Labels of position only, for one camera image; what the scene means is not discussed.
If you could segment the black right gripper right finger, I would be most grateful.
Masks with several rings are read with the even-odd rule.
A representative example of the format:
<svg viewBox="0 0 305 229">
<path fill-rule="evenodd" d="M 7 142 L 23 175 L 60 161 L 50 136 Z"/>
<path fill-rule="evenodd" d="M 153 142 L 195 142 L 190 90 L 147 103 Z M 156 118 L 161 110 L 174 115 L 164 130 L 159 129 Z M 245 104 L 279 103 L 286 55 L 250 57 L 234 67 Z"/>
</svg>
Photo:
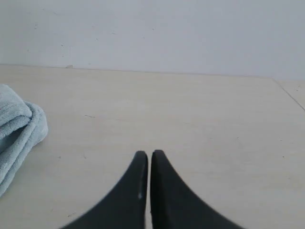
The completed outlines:
<svg viewBox="0 0 305 229">
<path fill-rule="evenodd" d="M 150 203 L 154 229 L 240 229 L 202 201 L 181 179 L 162 150 L 151 161 Z"/>
</svg>

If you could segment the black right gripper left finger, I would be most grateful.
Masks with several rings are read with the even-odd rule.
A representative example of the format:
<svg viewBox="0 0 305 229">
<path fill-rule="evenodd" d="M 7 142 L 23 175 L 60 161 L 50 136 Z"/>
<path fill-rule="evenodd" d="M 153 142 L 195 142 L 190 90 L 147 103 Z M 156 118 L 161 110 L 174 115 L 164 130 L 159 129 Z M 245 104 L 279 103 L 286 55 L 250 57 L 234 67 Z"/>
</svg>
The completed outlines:
<svg viewBox="0 0 305 229">
<path fill-rule="evenodd" d="M 147 200 L 148 157 L 137 151 L 112 190 L 65 229 L 144 229 Z"/>
</svg>

